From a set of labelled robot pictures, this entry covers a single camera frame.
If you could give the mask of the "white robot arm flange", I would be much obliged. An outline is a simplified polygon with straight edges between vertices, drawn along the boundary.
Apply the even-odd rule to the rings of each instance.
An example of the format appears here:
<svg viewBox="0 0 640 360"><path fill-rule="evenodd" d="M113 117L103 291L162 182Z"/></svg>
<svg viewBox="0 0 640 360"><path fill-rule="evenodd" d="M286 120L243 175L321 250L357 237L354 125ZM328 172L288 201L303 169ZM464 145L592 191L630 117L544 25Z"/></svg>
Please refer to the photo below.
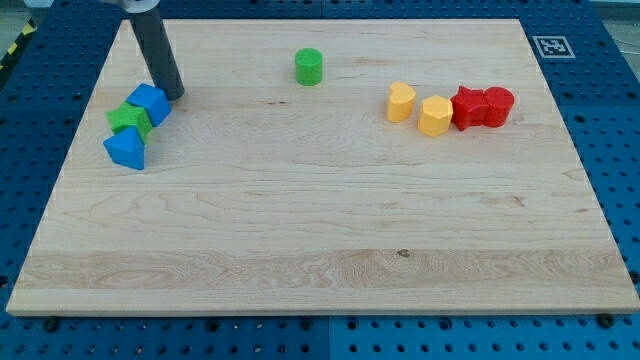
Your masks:
<svg viewBox="0 0 640 360"><path fill-rule="evenodd" d="M160 0L99 0L100 2L120 7L128 13L138 14L153 10Z"/></svg>

